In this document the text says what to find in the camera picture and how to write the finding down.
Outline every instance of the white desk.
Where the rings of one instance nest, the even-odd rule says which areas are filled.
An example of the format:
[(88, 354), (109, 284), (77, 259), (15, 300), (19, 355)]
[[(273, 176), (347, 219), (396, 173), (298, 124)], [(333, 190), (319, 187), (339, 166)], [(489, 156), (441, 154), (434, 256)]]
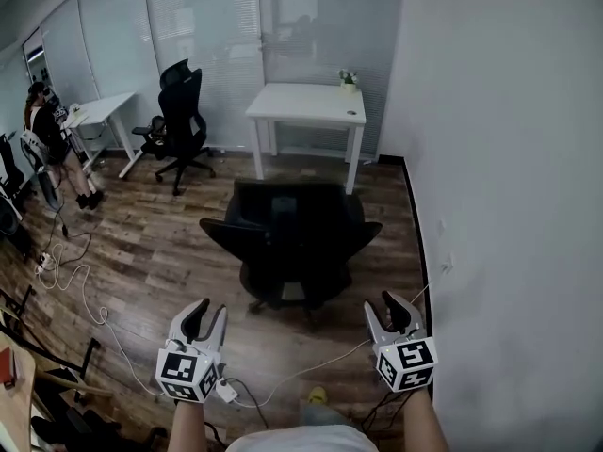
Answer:
[(360, 146), (367, 116), (362, 92), (346, 93), (339, 86), (315, 86), (309, 84), (267, 84), (247, 109), (252, 119), (251, 137), (253, 161), (257, 179), (264, 179), (260, 154), (257, 121), (269, 124), (269, 141), (272, 155), (277, 154), (274, 123), (297, 121), (303, 123), (338, 123), (350, 128), (346, 162), (350, 162), (346, 192), (351, 194), (356, 180)]
[[(130, 144), (130, 139), (125, 132), (125, 128), (123, 127), (122, 118), (118, 112), (120, 107), (134, 97), (134, 95), (134, 92), (126, 92), (125, 94), (114, 95), (98, 101), (82, 104), (80, 106), (80, 110), (75, 115), (70, 114), (62, 126), (63, 129), (74, 129), (81, 125), (99, 124), (105, 122), (110, 117), (111, 123), (113, 124), (113, 127), (117, 133), (120, 135), (122, 146), (128, 154), (128, 158), (130, 159), (130, 162), (127, 164), (127, 166), (123, 168), (122, 172), (120, 172), (121, 178), (125, 176), (130, 169), (132, 169), (132, 166), (134, 166), (142, 156), (142, 151), (134, 153), (132, 144)], [(96, 157), (98, 157), (100, 151), (96, 155), (90, 155), (86, 145), (84, 145), (84, 149), (86, 150), (86, 154), (88, 155), (89, 159), (88, 163), (86, 164), (87, 168), (96, 160)]]

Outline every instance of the white cable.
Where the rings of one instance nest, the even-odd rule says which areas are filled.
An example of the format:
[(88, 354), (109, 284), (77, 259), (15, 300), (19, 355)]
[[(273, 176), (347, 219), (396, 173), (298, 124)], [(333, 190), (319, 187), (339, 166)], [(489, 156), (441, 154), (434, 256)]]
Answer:
[[(60, 254), (58, 255), (58, 259), (55, 256), (55, 249), (57, 247), (60, 247)], [(58, 271), (59, 271), (59, 267), (60, 267), (60, 260), (61, 257), (63, 255), (63, 245), (60, 243), (55, 244), (55, 246), (53, 247), (52, 253), (51, 253), (51, 258), (52, 260), (55, 262), (55, 282), (52, 284), (52, 286), (48, 286), (45, 282), (42, 281), (41, 279), (41, 274), (44, 270), (41, 271), (41, 273), (37, 273), (38, 274), (38, 279), (40, 280), (41, 285), (46, 288), (47, 290), (51, 290), (53, 289), (55, 286), (58, 287), (60, 290), (65, 291), (67, 288), (69, 288), (69, 286), (71, 285), (73, 278), (75, 277), (75, 274), (77, 273), (77, 271), (81, 268), (85, 268), (86, 269), (86, 275), (84, 276), (84, 281), (82, 282), (82, 299), (84, 300), (84, 306), (86, 307), (86, 311), (88, 312), (88, 315), (90, 315), (90, 318), (92, 319), (92, 321), (94, 323), (96, 323), (98, 326), (103, 327), (106, 326), (107, 328), (109, 328), (111, 330), (111, 334), (113, 335), (113, 338), (115, 339), (115, 343), (117, 344), (118, 348), (120, 349), (120, 352), (122, 353), (123, 357), (125, 358), (125, 360), (128, 363), (128, 366), (130, 367), (130, 371), (132, 372), (132, 377), (134, 377), (134, 380), (137, 381), (139, 383), (139, 385), (148, 393), (151, 394), (152, 396), (162, 396), (164, 395), (163, 392), (161, 392), (160, 394), (153, 392), (152, 390), (149, 390), (147, 387), (144, 386), (144, 383), (142, 383), (140, 381), (140, 379), (137, 377), (136, 372), (134, 371), (134, 367), (132, 366), (132, 363), (130, 362), (130, 359), (128, 358), (128, 356), (125, 354), (125, 351), (123, 350), (122, 344), (120, 343), (120, 341), (117, 338), (117, 335), (115, 334), (115, 331), (113, 330), (113, 328), (111, 327), (111, 325), (109, 325), (107, 323), (107, 319), (109, 317), (109, 310), (106, 308), (106, 306), (102, 306), (99, 309), (99, 316), (100, 316), (100, 320), (97, 320), (93, 315), (92, 312), (90, 311), (90, 308), (88, 306), (88, 303), (86, 302), (86, 280), (88, 279), (88, 275), (90, 274), (90, 266), (89, 265), (80, 265), (78, 266), (75, 271), (72, 274), (72, 277), (69, 279), (69, 281), (67, 282), (67, 285), (65, 287), (62, 287), (59, 283), (58, 283)]]
[[(323, 366), (327, 366), (331, 363), (335, 363), (338, 362), (339, 360), (343, 360), (346, 357), (349, 357), (354, 351), (356, 351), (358, 348), (360, 348), (362, 345), (366, 345), (367, 343), (369, 343), (370, 340), (366, 340), (364, 342), (362, 342), (359, 345), (356, 345), (356, 347), (354, 347), (353, 349), (351, 349), (348, 353), (346, 353), (345, 355), (341, 355), (340, 357), (337, 358), (333, 358), (332, 360), (325, 362), (325, 363), (321, 363), (320, 365), (317, 366), (313, 366), (312, 368), (306, 368), (305, 370), (302, 370), (301, 372), (295, 373), (289, 377), (286, 377), (285, 379), (282, 379), (281, 381), (279, 381), (276, 386), (272, 389), (272, 392), (270, 392), (270, 395), (268, 396), (268, 398), (266, 399), (266, 401), (264, 403), (260, 403), (257, 406), (258, 407), (264, 407), (268, 402), (270, 402), (270, 400), (272, 399), (272, 396), (274, 395), (274, 393), (276, 392), (276, 390), (283, 385), (283, 383), (290, 381), (291, 379), (294, 379), (296, 377), (298, 377), (299, 375), (302, 375), (304, 373), (307, 372), (311, 372), (312, 370), (318, 370), (319, 368), (322, 368)], [(236, 399), (233, 400), (233, 402), (235, 402), (239, 407), (244, 407), (246, 409), (255, 409), (255, 405), (248, 405), (245, 403), (241, 403), (239, 401), (237, 401)]]

